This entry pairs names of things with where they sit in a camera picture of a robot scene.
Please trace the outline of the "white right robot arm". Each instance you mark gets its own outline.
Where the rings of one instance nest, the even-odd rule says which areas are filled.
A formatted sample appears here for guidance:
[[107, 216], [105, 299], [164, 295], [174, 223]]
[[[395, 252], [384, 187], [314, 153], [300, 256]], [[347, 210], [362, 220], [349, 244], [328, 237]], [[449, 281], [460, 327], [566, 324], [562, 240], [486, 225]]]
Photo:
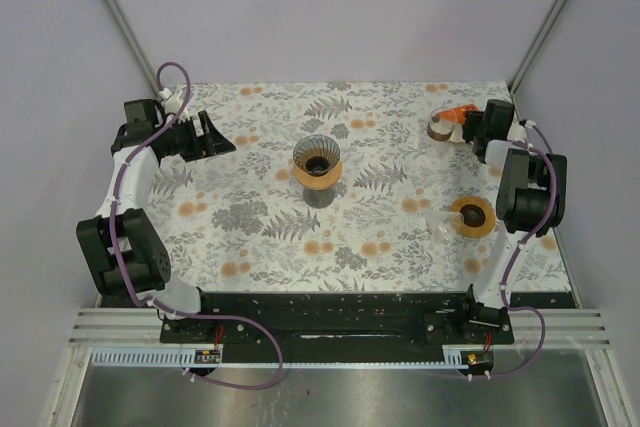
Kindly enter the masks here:
[[502, 170], [495, 202], [498, 235], [488, 264], [456, 313], [457, 335], [469, 343], [508, 326], [510, 296], [530, 243], [557, 227], [565, 213], [568, 160], [549, 144], [527, 141], [533, 121], [515, 120], [515, 106], [491, 99], [464, 115], [463, 139], [484, 164]]

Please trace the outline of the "clear glass dripper cone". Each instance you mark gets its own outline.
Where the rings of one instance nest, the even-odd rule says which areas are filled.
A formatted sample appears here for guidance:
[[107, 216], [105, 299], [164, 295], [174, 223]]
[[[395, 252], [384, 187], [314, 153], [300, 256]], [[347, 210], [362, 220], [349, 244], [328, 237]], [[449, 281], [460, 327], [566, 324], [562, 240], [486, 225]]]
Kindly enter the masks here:
[[303, 172], [320, 177], [333, 169], [340, 160], [340, 147], [331, 137], [313, 134], [296, 143], [292, 158]]

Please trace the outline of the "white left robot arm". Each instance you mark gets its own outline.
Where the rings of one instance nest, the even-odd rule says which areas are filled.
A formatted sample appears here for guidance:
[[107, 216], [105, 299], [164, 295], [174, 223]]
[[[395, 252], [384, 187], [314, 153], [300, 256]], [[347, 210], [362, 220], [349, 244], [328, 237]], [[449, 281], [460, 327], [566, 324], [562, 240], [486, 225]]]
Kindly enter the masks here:
[[[205, 342], [217, 329], [214, 314], [201, 308], [201, 293], [172, 274], [169, 254], [147, 215], [154, 177], [166, 157], [186, 162], [232, 153], [236, 146], [200, 111], [173, 120], [157, 100], [124, 104], [126, 122], [111, 146], [114, 170], [94, 217], [77, 224], [76, 237], [97, 291], [183, 317], [182, 330]], [[200, 122], [197, 132], [194, 121]]]

